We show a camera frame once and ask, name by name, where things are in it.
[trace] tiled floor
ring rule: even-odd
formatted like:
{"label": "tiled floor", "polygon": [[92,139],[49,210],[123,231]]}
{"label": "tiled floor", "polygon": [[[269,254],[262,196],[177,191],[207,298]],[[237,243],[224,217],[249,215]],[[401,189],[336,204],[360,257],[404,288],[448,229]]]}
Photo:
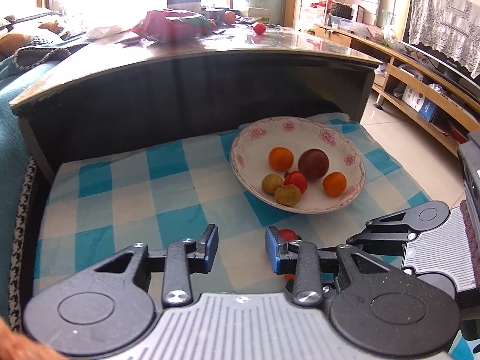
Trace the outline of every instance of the tiled floor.
{"label": "tiled floor", "polygon": [[373,92],[360,123],[433,200],[457,207],[465,198],[458,159],[387,100],[376,109],[376,98]]}

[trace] checkered tablecloth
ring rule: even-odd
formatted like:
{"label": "checkered tablecloth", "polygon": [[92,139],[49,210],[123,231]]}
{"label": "checkered tablecloth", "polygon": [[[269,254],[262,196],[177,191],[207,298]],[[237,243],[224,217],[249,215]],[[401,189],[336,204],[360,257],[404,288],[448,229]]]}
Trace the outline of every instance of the checkered tablecloth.
{"label": "checkered tablecloth", "polygon": [[[113,156],[65,163],[55,178],[37,245],[34,292],[136,242],[150,250],[197,238],[219,227],[213,270],[191,276],[202,292],[278,292],[285,279],[272,273],[265,227],[291,228],[318,247],[334,246],[363,230],[367,220],[429,200],[417,183],[366,130],[345,114],[311,119],[344,134],[363,154],[366,184],[345,209],[300,215],[274,208],[247,192],[233,174],[229,151],[239,130],[170,142]],[[399,258],[383,256],[397,265]],[[149,294],[159,302],[162,274]],[[471,360],[459,334],[451,349]]]}

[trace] small orange fruit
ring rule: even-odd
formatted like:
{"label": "small orange fruit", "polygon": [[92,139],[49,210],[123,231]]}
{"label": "small orange fruit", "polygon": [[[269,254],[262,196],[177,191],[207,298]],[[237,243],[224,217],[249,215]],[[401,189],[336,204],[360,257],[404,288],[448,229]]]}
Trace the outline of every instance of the small orange fruit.
{"label": "small orange fruit", "polygon": [[268,163],[277,172],[285,172],[293,164],[293,153],[285,147],[275,147],[268,155]]}
{"label": "small orange fruit", "polygon": [[347,179],[340,172],[330,173],[323,179],[323,190],[328,196],[338,196],[347,187]]}

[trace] plate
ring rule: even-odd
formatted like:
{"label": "plate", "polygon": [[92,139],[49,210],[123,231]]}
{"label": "plate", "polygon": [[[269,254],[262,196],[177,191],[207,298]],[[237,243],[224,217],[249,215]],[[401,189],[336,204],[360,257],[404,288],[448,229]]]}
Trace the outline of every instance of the plate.
{"label": "plate", "polygon": [[[294,155],[290,170],[298,169],[298,159],[306,150],[323,150],[330,160],[326,175],[342,172],[347,180],[346,189],[337,197],[329,197],[320,179],[308,183],[294,207],[277,203],[273,195],[262,190],[262,179],[270,173],[284,176],[268,164],[270,151],[279,146]],[[365,166],[358,149],[335,130],[299,117],[271,117],[245,127],[232,143],[230,164],[238,180],[253,195],[273,207],[298,214],[324,214],[343,208],[358,197],[365,185]]]}

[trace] lace curtain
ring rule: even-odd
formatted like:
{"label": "lace curtain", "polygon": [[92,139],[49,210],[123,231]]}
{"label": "lace curtain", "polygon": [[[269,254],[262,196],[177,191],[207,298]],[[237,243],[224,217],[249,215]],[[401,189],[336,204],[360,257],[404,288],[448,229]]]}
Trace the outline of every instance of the lace curtain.
{"label": "lace curtain", "polygon": [[412,0],[410,44],[423,43],[480,75],[480,7],[468,0]]}

